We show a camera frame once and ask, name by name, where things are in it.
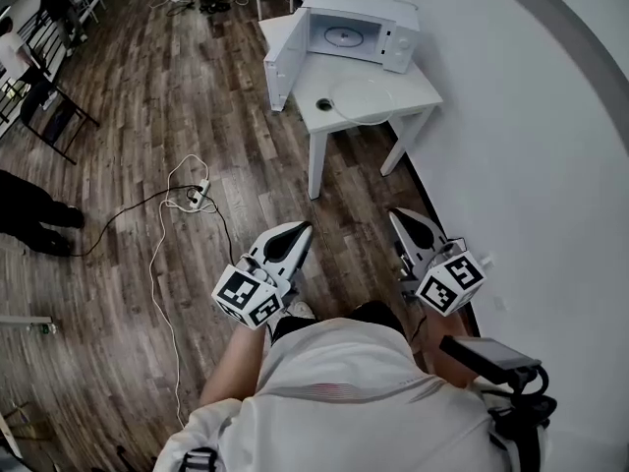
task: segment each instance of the white sleeve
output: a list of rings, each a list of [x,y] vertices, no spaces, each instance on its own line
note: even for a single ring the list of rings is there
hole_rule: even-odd
[[[7,42],[14,52],[18,52],[18,49],[24,45],[22,38],[14,31],[7,33]]]
[[[173,435],[157,457],[153,472],[177,472],[186,453],[197,447],[216,448],[223,422],[238,415],[242,402],[234,398],[200,407],[190,415],[188,425]]]

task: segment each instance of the table leg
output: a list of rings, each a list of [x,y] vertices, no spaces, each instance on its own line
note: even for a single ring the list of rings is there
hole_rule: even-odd
[[[389,175],[391,171],[393,171],[397,163],[402,158],[402,155],[404,155],[404,152],[408,150],[410,144],[413,142],[422,127],[426,124],[426,121],[432,114],[433,109],[434,107],[426,108],[423,112],[408,118],[409,120],[406,122],[404,131],[401,135],[398,135],[397,142],[380,168],[380,174],[383,177]]]
[[[318,198],[321,190],[321,177],[323,176],[323,162],[325,160],[325,147],[327,146],[327,133],[311,133],[311,153],[308,169],[308,195],[311,200]]]

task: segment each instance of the white microwave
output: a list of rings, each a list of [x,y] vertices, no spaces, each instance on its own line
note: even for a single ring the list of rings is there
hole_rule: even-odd
[[[308,52],[372,61],[403,74],[419,35],[417,8],[410,2],[304,0],[285,40],[264,58],[271,108],[284,108]]]

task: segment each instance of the power strip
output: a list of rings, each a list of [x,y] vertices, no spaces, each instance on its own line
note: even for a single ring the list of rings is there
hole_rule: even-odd
[[[207,191],[209,191],[209,181],[205,179],[201,180],[199,187],[201,191],[196,191],[195,195],[190,200],[190,209],[200,209],[203,206],[203,200],[205,196],[207,196]]]

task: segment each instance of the white table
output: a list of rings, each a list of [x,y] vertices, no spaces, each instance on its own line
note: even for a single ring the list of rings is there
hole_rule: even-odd
[[[292,19],[293,16],[282,16],[259,22],[269,47],[285,39],[291,28]],[[330,87],[342,78],[372,80],[393,96],[393,114],[388,122],[398,141],[380,168],[383,176],[393,171],[430,117],[432,110],[443,101],[413,62],[406,74],[396,74],[384,70],[382,65],[377,63],[307,53],[292,94],[311,136],[308,181],[308,194],[311,200],[319,196],[328,134],[357,126],[342,118],[335,110],[322,111],[316,107],[317,101],[329,98]],[[335,102],[339,104],[342,102],[343,106],[347,107],[352,99],[348,96],[347,99],[335,99]],[[352,117],[360,121],[377,121],[390,112],[389,106],[383,107],[382,112],[374,112],[361,104],[352,107]]]

